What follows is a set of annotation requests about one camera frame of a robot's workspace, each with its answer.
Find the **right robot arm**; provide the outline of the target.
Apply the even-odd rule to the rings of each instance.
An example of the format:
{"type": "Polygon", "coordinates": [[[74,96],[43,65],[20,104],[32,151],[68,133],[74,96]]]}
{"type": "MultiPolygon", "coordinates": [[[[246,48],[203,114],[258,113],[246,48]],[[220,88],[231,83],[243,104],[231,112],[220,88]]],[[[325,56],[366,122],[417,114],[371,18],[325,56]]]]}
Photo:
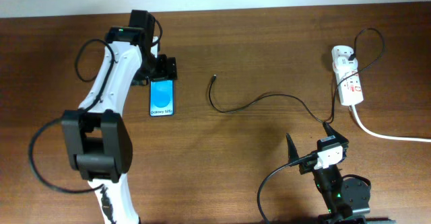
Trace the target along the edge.
{"type": "Polygon", "coordinates": [[[370,212],[369,179],[355,174],[341,175],[337,167],[347,157],[349,141],[324,122],[327,137],[317,141],[317,149],[308,155],[298,155],[290,135],[286,135],[288,163],[297,165],[300,174],[311,173],[317,190],[323,197],[328,213],[320,215],[320,223],[366,223],[370,212]]]}

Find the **blue screen smartphone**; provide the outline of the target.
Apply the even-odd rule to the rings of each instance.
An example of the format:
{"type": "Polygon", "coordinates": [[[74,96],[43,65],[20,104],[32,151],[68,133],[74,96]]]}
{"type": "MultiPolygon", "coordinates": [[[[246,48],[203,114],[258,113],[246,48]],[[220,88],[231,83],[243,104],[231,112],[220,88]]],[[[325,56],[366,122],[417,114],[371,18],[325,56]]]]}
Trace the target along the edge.
{"type": "Polygon", "coordinates": [[[172,116],[174,114],[173,80],[150,82],[150,116],[172,116]]]}

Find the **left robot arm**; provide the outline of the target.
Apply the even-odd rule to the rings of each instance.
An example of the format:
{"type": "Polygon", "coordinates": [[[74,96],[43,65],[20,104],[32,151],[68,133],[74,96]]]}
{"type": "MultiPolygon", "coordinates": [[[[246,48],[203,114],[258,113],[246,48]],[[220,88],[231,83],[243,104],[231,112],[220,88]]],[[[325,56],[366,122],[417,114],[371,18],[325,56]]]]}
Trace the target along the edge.
{"type": "Polygon", "coordinates": [[[148,11],[134,9],[127,26],[109,29],[91,90],[78,109],[62,116],[69,164],[96,194],[105,223],[141,221],[129,190],[133,144],[122,115],[131,86],[177,78],[175,58],[159,53],[159,25],[148,11]]]}

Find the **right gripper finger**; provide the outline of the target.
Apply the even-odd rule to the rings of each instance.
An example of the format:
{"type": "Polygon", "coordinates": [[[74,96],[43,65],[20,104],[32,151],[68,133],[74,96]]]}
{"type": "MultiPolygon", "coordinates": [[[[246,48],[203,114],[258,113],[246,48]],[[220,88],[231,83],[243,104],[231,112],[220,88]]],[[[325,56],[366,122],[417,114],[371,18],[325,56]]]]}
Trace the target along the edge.
{"type": "Polygon", "coordinates": [[[286,133],[286,140],[288,146],[288,163],[290,166],[293,166],[296,165],[296,162],[299,160],[299,155],[289,133],[286,133]]]}
{"type": "Polygon", "coordinates": [[[339,132],[334,130],[331,125],[328,122],[323,123],[323,128],[325,129],[325,132],[327,133],[327,136],[334,136],[337,140],[339,140],[340,143],[347,143],[348,140],[341,135],[339,132]]]}

